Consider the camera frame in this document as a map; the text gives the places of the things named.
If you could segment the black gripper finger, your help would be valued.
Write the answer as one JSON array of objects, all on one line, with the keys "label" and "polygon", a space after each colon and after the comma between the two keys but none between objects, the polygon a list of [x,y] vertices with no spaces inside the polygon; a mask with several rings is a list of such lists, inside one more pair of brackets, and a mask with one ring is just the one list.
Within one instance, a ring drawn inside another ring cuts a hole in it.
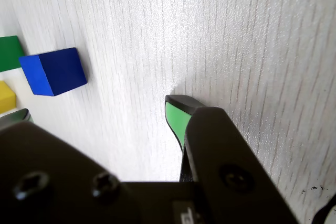
[{"label": "black gripper finger", "polygon": [[27,108],[20,109],[18,111],[12,112],[10,114],[7,114],[7,115],[1,117],[1,120],[0,120],[1,130],[10,126],[10,125],[19,123],[21,121],[34,122],[32,116],[31,116],[31,114],[30,114],[30,112]]},{"label": "black gripper finger", "polygon": [[206,223],[296,223],[224,109],[167,95],[165,117],[184,148],[181,170],[197,186],[196,203]]}]

